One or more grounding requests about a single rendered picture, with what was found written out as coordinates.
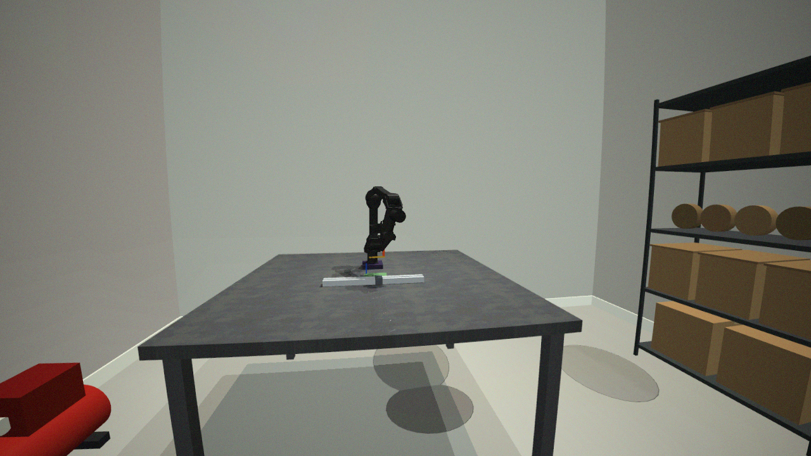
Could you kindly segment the light grey metal rail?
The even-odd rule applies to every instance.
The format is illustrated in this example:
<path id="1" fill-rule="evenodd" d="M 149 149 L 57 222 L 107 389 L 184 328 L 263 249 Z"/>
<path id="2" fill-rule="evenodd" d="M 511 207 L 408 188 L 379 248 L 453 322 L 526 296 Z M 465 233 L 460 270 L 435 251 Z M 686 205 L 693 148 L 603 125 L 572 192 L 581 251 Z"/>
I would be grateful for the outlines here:
<path id="1" fill-rule="evenodd" d="M 374 277 L 345 277 L 345 278 L 323 278 L 322 286 L 363 286 L 363 285 L 383 285 L 383 284 L 405 284 L 424 282 L 424 276 L 374 276 Z"/>

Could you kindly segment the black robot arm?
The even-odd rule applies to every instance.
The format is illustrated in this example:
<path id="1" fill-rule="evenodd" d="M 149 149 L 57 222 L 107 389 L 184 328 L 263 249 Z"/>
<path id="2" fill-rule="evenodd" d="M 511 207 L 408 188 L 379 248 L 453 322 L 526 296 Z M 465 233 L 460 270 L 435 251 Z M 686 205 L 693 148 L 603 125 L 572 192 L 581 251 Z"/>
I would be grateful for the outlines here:
<path id="1" fill-rule="evenodd" d="M 402 200 L 399 194 L 389 193 L 382 186 L 374 186 L 366 194 L 367 206 L 369 207 L 369 235 L 367 242 L 363 248 L 367 252 L 367 263 L 378 263 L 378 256 L 380 251 L 381 239 L 378 236 L 379 231 L 385 230 L 385 225 L 378 224 L 378 208 L 381 205 L 381 200 L 386 207 L 384 219 L 394 220 L 395 222 L 402 223 L 406 219 L 406 214 L 402 211 Z M 369 258 L 371 257 L 371 258 Z"/>

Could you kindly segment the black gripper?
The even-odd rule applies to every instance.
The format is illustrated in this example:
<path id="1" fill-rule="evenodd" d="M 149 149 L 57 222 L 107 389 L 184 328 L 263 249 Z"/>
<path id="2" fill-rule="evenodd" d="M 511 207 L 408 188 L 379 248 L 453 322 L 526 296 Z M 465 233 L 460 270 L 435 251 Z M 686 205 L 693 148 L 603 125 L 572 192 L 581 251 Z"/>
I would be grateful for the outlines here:
<path id="1" fill-rule="evenodd" d="M 384 218 L 382 222 L 385 225 L 385 230 L 377 232 L 378 234 L 380 233 L 379 237 L 381 239 L 380 251 L 385 250 L 391 241 L 396 241 L 396 236 L 393 233 L 393 228 L 396 225 L 396 222 L 394 220 L 388 220 L 387 218 Z"/>

